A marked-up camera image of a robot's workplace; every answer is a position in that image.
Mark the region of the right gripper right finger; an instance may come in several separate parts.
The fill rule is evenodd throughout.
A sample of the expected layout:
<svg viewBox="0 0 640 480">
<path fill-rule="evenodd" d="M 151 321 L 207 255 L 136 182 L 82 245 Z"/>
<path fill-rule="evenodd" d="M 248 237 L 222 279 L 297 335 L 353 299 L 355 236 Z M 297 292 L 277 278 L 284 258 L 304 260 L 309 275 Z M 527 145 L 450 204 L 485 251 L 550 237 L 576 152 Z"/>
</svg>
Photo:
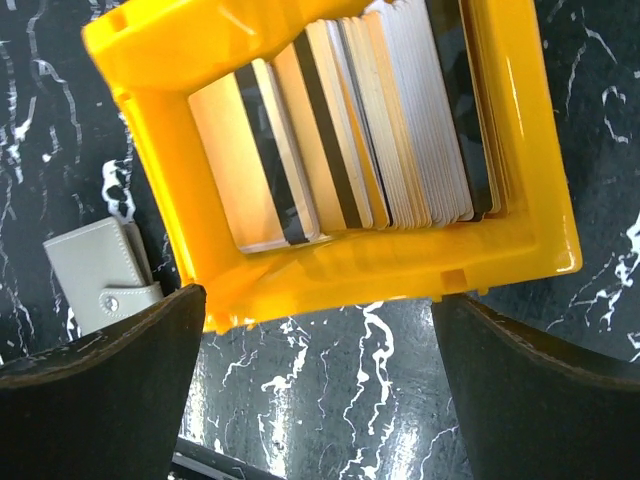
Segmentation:
<svg viewBox="0 0 640 480">
<path fill-rule="evenodd" d="M 432 307 L 476 479 L 636 479 L 639 367 L 467 295 Z"/>
</svg>

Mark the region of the stack of credit cards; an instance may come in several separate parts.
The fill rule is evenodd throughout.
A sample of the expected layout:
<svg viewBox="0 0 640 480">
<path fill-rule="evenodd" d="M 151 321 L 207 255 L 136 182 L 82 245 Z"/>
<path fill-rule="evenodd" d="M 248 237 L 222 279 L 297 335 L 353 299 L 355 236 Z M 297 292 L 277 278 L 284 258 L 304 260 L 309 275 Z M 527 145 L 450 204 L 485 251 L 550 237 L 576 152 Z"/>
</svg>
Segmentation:
<svg viewBox="0 0 640 480">
<path fill-rule="evenodd" d="M 319 20 L 188 100 L 245 254 L 507 208 L 470 1 L 374 1 Z"/>
</svg>

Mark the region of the small yellow card bin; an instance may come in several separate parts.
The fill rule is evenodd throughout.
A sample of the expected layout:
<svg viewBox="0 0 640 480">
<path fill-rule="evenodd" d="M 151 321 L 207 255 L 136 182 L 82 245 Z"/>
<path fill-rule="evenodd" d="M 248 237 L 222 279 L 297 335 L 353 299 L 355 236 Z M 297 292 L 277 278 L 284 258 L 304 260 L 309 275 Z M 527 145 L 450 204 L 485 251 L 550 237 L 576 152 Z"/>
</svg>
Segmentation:
<svg viewBox="0 0 640 480">
<path fill-rule="evenodd" d="M 188 96 L 273 56 L 307 24 L 363 8 L 361 1 L 128 1 L 83 28 L 132 133 L 181 281 L 206 290 L 206 330 L 377 300 L 486 293 L 582 267 L 531 1 L 471 8 L 474 73 L 506 173 L 505 214 L 435 231 L 349 233 L 249 255 L 237 249 Z"/>
</svg>

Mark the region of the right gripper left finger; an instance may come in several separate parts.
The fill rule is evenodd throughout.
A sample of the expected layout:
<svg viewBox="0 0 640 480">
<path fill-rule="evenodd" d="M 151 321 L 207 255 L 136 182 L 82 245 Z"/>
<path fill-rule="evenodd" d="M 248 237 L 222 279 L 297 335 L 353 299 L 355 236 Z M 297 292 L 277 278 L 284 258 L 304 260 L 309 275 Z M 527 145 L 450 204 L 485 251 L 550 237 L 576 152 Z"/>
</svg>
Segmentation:
<svg viewBox="0 0 640 480">
<path fill-rule="evenodd" d="M 4 479 L 165 479 L 206 292 L 189 285 L 76 341 L 1 368 Z"/>
</svg>

